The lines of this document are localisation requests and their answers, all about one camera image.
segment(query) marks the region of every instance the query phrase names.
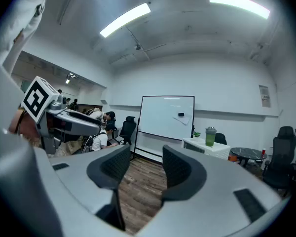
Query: chair headrest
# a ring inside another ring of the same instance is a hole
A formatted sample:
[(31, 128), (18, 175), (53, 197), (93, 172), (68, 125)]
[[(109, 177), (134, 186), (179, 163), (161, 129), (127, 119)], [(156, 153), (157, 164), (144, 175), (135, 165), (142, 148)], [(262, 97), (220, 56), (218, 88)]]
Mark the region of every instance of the chair headrest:
[(135, 117), (128, 116), (128, 117), (126, 117), (126, 121), (134, 122), (134, 118), (135, 118)]
[(282, 126), (277, 135), (280, 139), (291, 139), (296, 138), (296, 129), (295, 133), (291, 126)]

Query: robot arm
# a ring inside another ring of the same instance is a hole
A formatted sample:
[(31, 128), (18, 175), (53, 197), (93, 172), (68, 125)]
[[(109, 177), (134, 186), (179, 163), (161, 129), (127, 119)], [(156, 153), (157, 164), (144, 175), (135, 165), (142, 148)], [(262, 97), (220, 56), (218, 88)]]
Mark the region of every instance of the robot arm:
[(35, 77), (29, 86), (22, 106), (35, 121), (48, 154), (55, 154), (61, 142), (96, 135), (101, 130), (100, 121), (67, 109), (66, 97), (40, 77)]

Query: person with cap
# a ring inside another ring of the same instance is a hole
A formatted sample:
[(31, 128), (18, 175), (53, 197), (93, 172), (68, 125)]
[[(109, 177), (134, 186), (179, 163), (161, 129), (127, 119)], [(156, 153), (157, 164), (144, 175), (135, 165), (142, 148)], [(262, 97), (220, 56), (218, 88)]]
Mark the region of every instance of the person with cap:
[(108, 144), (108, 134), (112, 134), (114, 131), (117, 131), (116, 127), (110, 123), (108, 124), (104, 129), (101, 129), (100, 133), (94, 137), (93, 143), (92, 143), (92, 150), (93, 151), (98, 151), (101, 148), (111, 148), (119, 145), (118, 143), (114, 143), (110, 146), (107, 146)]
[(101, 112), (100, 110), (91, 112), (89, 116), (93, 119), (101, 121), (101, 124), (106, 125), (106, 121), (115, 119), (115, 112)]

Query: whiteboard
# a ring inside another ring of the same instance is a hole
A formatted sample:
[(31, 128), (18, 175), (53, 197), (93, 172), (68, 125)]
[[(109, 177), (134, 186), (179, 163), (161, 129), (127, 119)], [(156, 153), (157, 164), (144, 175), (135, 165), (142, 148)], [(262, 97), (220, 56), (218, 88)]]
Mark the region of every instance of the whiteboard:
[(143, 96), (138, 131), (178, 140), (190, 138), (193, 117), (194, 96)]

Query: white shirt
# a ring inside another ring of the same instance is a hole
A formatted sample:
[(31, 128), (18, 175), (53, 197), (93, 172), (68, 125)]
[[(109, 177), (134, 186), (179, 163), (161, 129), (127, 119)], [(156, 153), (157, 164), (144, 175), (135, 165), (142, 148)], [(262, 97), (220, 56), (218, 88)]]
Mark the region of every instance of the white shirt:
[(104, 115), (104, 112), (96, 111), (91, 113), (90, 117), (101, 121), (103, 119), (103, 115)]
[(106, 146), (108, 144), (107, 132), (102, 129), (100, 133), (104, 132), (105, 134), (100, 134), (93, 139), (92, 150), (98, 151), (101, 149), (101, 146)]

